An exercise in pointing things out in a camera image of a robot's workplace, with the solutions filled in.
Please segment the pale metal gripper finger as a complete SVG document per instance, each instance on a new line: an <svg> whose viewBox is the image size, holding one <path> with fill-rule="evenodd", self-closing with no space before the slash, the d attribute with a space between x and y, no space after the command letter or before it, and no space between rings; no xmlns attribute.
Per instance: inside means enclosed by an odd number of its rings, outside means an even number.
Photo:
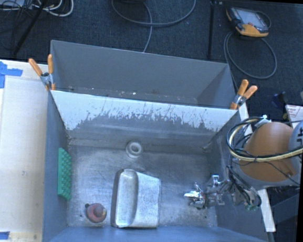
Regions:
<svg viewBox="0 0 303 242"><path fill-rule="evenodd" d="M193 183L193 193L196 195L206 195L207 192L203 191L202 188L197 184L197 182Z"/></svg>
<svg viewBox="0 0 303 242"><path fill-rule="evenodd" d="M203 208L205 206L205 198L204 196L197 191L191 191L188 193L185 193L183 195L184 199L188 200L190 202L190 206L196 207L196 208Z"/></svg>

